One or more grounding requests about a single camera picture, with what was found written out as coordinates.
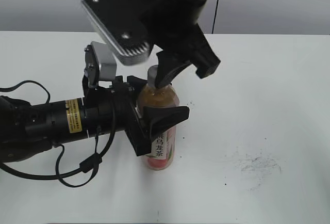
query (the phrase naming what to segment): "table surface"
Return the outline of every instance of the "table surface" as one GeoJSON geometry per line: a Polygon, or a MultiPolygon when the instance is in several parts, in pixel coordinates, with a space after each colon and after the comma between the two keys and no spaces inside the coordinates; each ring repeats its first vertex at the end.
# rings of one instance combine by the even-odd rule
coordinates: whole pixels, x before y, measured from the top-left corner
{"type": "MultiPolygon", "coordinates": [[[[207,38],[222,63],[207,79],[190,67],[173,82],[191,115],[177,128],[168,169],[144,168],[119,132],[83,188],[1,171],[1,222],[329,223],[330,36],[207,38]]],[[[0,32],[1,87],[33,79],[52,101],[82,97],[84,47],[92,40],[101,41],[94,33],[0,32]]],[[[118,75],[146,78],[156,62],[152,53],[142,65],[119,65],[118,75]]],[[[34,85],[8,95],[32,104],[46,98],[34,85]]],[[[77,168],[93,147],[93,139],[68,144],[60,170],[77,168]]],[[[10,165],[53,174],[59,153],[10,165]]]]}

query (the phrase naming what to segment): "gray wall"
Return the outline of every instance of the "gray wall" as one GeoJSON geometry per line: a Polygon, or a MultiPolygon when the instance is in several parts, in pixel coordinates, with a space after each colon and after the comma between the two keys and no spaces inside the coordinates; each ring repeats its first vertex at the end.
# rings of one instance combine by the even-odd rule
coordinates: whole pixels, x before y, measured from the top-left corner
{"type": "MultiPolygon", "coordinates": [[[[209,0],[200,17],[210,33],[217,0],[209,0]]],[[[0,0],[0,30],[92,31],[80,0],[0,0]]]]}
{"type": "MultiPolygon", "coordinates": [[[[0,0],[0,30],[91,31],[80,0],[0,0]]],[[[200,17],[210,33],[217,0],[200,17]]],[[[220,0],[215,33],[330,34],[330,0],[220,0]]]]}
{"type": "Polygon", "coordinates": [[[330,0],[220,0],[216,33],[330,34],[330,0]]]}

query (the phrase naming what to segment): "yellow warning label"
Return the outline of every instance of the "yellow warning label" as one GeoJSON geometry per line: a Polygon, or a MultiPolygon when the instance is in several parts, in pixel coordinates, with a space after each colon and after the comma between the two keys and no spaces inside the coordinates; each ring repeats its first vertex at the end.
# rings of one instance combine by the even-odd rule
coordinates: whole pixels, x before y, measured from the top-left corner
{"type": "Polygon", "coordinates": [[[78,99],[66,100],[65,107],[67,108],[67,119],[70,133],[78,133],[83,131],[81,125],[78,99]]]}

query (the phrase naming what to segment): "plastic bottle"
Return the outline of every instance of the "plastic bottle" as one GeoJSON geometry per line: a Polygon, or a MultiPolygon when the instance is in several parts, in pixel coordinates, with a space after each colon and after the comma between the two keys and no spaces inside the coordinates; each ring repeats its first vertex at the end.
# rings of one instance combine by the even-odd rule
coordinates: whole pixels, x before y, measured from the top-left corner
{"type": "MultiPolygon", "coordinates": [[[[167,85],[161,89],[154,86],[157,75],[157,66],[148,70],[147,85],[141,91],[137,106],[139,113],[143,116],[143,108],[170,108],[179,106],[179,98],[173,87],[167,85]]],[[[152,152],[142,157],[147,167],[153,170],[164,170],[173,161],[175,150],[176,127],[172,127],[160,135],[152,143],[152,152]]]]}

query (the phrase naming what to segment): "black wire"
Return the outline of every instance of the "black wire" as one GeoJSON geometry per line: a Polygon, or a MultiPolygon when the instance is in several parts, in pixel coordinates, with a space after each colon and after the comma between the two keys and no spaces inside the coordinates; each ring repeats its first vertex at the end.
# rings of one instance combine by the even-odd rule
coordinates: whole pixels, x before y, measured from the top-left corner
{"type": "Polygon", "coordinates": [[[41,85],[39,82],[36,82],[36,81],[22,81],[22,82],[18,83],[17,85],[13,86],[13,87],[0,88],[0,92],[12,92],[12,91],[15,91],[17,88],[19,88],[22,85],[27,84],[27,83],[36,84],[36,85],[40,86],[42,89],[44,89],[45,92],[47,92],[46,104],[49,104],[49,102],[51,100],[51,94],[50,94],[50,92],[47,91],[47,89],[43,85],[41,85]]]}
{"type": "Polygon", "coordinates": [[[219,0],[217,0],[217,6],[216,6],[216,12],[214,14],[214,20],[213,20],[213,27],[212,27],[212,34],[215,33],[215,26],[216,26],[216,21],[217,21],[217,15],[218,15],[218,6],[219,6],[219,0]]]}
{"type": "MultiPolygon", "coordinates": [[[[4,170],[5,172],[7,172],[7,173],[9,173],[13,176],[23,178],[23,179],[38,180],[38,181],[57,180],[56,175],[33,175],[33,174],[28,174],[28,173],[17,171],[15,169],[7,166],[4,163],[0,163],[0,169],[4,170]]],[[[81,172],[80,169],[76,169],[76,170],[64,173],[61,176],[62,176],[62,178],[68,178],[68,177],[77,175],[80,172],[81,172]]]]}
{"type": "Polygon", "coordinates": [[[60,147],[62,147],[62,152],[60,153],[60,155],[58,156],[58,158],[56,160],[55,173],[56,173],[56,177],[57,177],[58,181],[60,181],[63,185],[65,185],[65,186],[67,186],[69,188],[79,188],[79,187],[82,187],[82,186],[88,184],[96,176],[96,174],[98,172],[99,165],[100,165],[100,163],[99,163],[99,156],[98,156],[98,153],[97,153],[98,135],[99,135],[100,129],[97,129],[96,130],[96,135],[95,135],[95,150],[94,150],[94,166],[93,166],[93,171],[92,171],[92,174],[91,174],[91,177],[89,178],[89,180],[87,180],[86,182],[84,182],[82,184],[79,184],[79,185],[69,184],[61,176],[61,174],[59,172],[59,165],[60,165],[60,161],[61,161],[61,159],[62,159],[62,157],[64,155],[65,148],[64,148],[64,146],[62,144],[59,145],[60,147]]]}
{"type": "MultiPolygon", "coordinates": [[[[48,95],[46,104],[48,104],[50,102],[50,100],[51,100],[50,93],[47,91],[47,89],[43,85],[41,85],[39,82],[36,82],[36,81],[22,81],[22,82],[18,83],[17,85],[13,86],[13,87],[0,88],[0,92],[14,91],[17,88],[19,88],[21,85],[24,85],[26,83],[33,83],[33,84],[36,84],[36,85],[40,86],[42,89],[44,89],[47,92],[47,95],[48,95]]],[[[111,107],[112,107],[111,134],[109,136],[109,139],[108,139],[108,142],[107,142],[106,146],[104,147],[104,149],[100,153],[100,157],[103,157],[107,153],[107,151],[109,150],[110,146],[113,143],[114,135],[115,135],[115,132],[116,132],[116,130],[115,130],[116,129],[116,126],[115,126],[116,125],[116,114],[115,114],[116,110],[114,108],[114,103],[113,103],[112,99],[110,99],[110,104],[111,104],[111,107]]],[[[64,153],[64,146],[63,146],[63,151],[61,152],[62,155],[60,154],[61,157],[63,156],[63,153],[64,153]]],[[[29,180],[50,181],[50,180],[57,180],[59,178],[58,175],[34,175],[34,174],[28,174],[28,173],[20,172],[20,171],[17,171],[15,169],[5,165],[3,162],[0,162],[0,169],[2,169],[3,171],[5,171],[5,172],[7,172],[7,173],[9,173],[13,176],[23,178],[23,179],[29,179],[29,180]]],[[[68,177],[77,175],[80,172],[82,172],[82,170],[80,168],[78,168],[76,170],[60,174],[60,176],[61,176],[62,179],[64,179],[64,178],[68,178],[68,177]]]]}
{"type": "Polygon", "coordinates": [[[109,136],[109,139],[108,139],[108,142],[106,143],[104,149],[102,150],[102,152],[100,153],[100,156],[103,157],[108,151],[109,151],[109,148],[111,147],[112,143],[113,143],[113,139],[114,139],[114,135],[116,133],[116,107],[114,105],[114,102],[113,102],[113,99],[110,99],[110,105],[111,105],[111,108],[112,108],[112,126],[111,126],[111,133],[110,133],[110,136],[109,136]]]}

